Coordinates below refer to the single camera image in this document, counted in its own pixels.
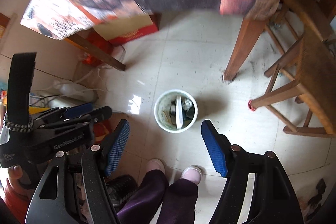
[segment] white tile floor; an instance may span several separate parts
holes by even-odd
[[[172,181],[187,166],[199,165],[204,176],[195,209],[197,224],[208,223],[225,184],[215,172],[201,137],[200,125],[205,119],[210,119],[232,144],[248,152],[273,150],[298,196],[305,200],[314,194],[320,178],[328,186],[324,199],[335,182],[336,140],[286,135],[282,132],[284,124],[266,108],[251,112],[247,107],[249,99],[265,92],[269,79],[263,72],[280,57],[268,34],[261,35],[236,80],[230,84],[222,81],[241,20],[213,12],[164,14],[160,32],[125,45],[125,72],[111,69],[101,73],[108,92],[100,94],[100,105],[125,112],[131,124],[115,175],[128,173],[140,183],[147,160],[158,158]],[[279,34],[280,40],[292,39],[283,28]],[[276,87],[286,82],[284,76],[278,77]],[[105,88],[105,84],[101,82],[100,87]],[[153,115],[155,100],[172,88],[192,94],[199,107],[196,123],[180,134],[163,131]],[[307,113],[303,104],[293,100],[275,107],[297,124],[303,123]],[[253,180],[251,175],[240,223],[247,218]]]

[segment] pink shoe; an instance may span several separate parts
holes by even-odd
[[[202,172],[196,166],[189,166],[183,171],[181,178],[189,180],[194,184],[198,185],[202,178]]]
[[[149,162],[146,165],[146,172],[152,171],[152,170],[160,170],[162,173],[165,173],[165,167],[163,166],[163,163],[160,160],[152,159],[149,160]]]

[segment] person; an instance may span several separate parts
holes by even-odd
[[[149,224],[162,203],[157,224],[193,224],[201,170],[196,166],[187,167],[181,178],[170,186],[160,160],[150,160],[146,171],[138,191],[118,212],[120,222]]]
[[[181,178],[168,186],[165,168],[160,160],[147,163],[146,175],[137,192],[118,212],[122,224],[149,224],[162,203],[157,224],[192,224],[195,220],[195,204],[198,197],[197,185],[202,172],[196,166],[187,167]],[[21,187],[19,165],[0,170],[3,189],[0,196],[11,213],[21,224],[25,223],[31,191]]]

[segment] blue textured pad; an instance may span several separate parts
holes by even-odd
[[[113,171],[116,170],[121,154],[124,151],[125,145],[127,143],[129,136],[129,122],[126,121],[124,126],[121,128],[120,134],[116,139],[114,145],[112,146],[109,156],[107,159],[107,164],[105,168],[105,175],[109,177]]]
[[[228,170],[225,162],[225,154],[214,137],[214,134],[218,134],[218,132],[211,132],[207,123],[202,122],[201,133],[216,172],[220,173],[222,177],[226,177]]]

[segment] wooden stool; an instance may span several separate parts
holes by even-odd
[[[296,75],[291,75],[285,67],[297,58]],[[251,100],[249,108],[255,110],[265,106],[286,126],[287,134],[335,137],[336,136],[336,62],[320,38],[309,28],[273,66],[274,72],[263,96]],[[278,73],[286,75],[291,82],[273,90]],[[296,127],[285,116],[271,106],[298,96],[309,107],[303,127]],[[320,120],[323,128],[309,128],[312,114]]]
[[[270,20],[270,23],[265,26],[265,31],[271,36],[279,52],[283,55],[285,50],[281,46],[279,40],[274,35],[270,26],[274,24],[284,23],[294,36],[296,40],[299,39],[298,34],[294,28],[290,25],[285,15],[289,10],[292,10],[299,19],[303,22],[305,28],[310,28],[319,41],[326,41],[333,33],[334,30],[330,26],[330,20],[321,11],[318,3],[314,0],[282,0],[283,6],[279,12],[277,12],[274,19]],[[265,72],[265,76],[270,77],[274,71]]]

